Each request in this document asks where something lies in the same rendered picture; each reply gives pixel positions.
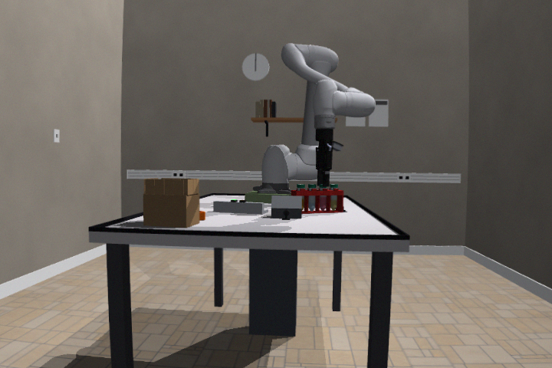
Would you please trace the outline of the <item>white key panel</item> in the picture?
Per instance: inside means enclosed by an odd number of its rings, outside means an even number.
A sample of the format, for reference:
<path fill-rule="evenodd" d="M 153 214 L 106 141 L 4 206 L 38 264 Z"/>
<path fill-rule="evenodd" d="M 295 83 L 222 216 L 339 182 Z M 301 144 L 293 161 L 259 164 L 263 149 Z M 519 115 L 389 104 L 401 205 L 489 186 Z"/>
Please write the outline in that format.
<path fill-rule="evenodd" d="M 272 219 L 301 219 L 302 196 L 299 195 L 273 195 L 271 197 Z"/>

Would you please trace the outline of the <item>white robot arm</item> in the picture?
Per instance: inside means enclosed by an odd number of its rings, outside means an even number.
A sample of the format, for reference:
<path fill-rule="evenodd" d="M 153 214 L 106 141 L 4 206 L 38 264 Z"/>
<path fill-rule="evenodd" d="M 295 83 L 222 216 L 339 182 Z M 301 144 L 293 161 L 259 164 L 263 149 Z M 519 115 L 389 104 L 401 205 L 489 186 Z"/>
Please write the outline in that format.
<path fill-rule="evenodd" d="M 316 129 L 334 129 L 335 115 L 367 117 L 376 107 L 369 94 L 328 77 L 338 65 L 334 51 L 315 45 L 286 44 L 281 59 L 290 70 L 307 80 L 302 140 L 295 153 L 290 153 L 285 145 L 266 149 L 262 186 L 253 187 L 258 193 L 291 194 L 289 180 L 317 179 Z"/>

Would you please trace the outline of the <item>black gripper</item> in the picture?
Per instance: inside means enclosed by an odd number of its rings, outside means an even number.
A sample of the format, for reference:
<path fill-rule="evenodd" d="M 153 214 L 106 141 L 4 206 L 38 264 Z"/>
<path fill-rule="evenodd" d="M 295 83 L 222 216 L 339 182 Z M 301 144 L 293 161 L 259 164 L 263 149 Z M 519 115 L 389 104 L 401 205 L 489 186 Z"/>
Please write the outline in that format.
<path fill-rule="evenodd" d="M 333 134 L 333 129 L 316 129 L 316 141 L 319 141 L 316 147 L 317 186 L 323 184 L 329 187 L 333 153 L 330 141 L 333 141 Z"/>

